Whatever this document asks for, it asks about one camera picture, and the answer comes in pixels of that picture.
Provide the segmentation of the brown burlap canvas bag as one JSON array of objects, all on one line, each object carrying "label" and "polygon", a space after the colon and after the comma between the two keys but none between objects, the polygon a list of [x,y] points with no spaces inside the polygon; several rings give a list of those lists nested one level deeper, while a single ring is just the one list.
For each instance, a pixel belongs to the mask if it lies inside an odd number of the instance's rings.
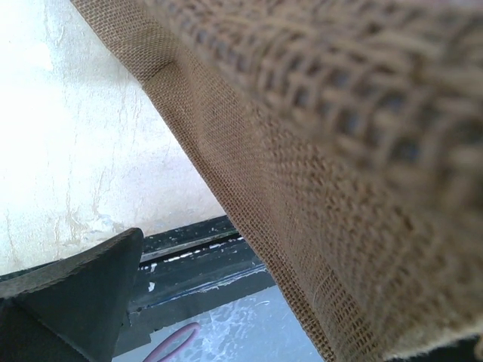
[{"label": "brown burlap canvas bag", "polygon": [[482,333],[480,1],[76,1],[328,361]]}]

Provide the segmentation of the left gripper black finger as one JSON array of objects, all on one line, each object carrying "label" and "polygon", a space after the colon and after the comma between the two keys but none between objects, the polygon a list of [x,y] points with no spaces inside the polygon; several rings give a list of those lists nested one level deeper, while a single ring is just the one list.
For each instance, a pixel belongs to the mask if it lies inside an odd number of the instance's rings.
[{"label": "left gripper black finger", "polygon": [[110,361],[143,249],[128,229],[89,250],[1,278],[3,361]]}]

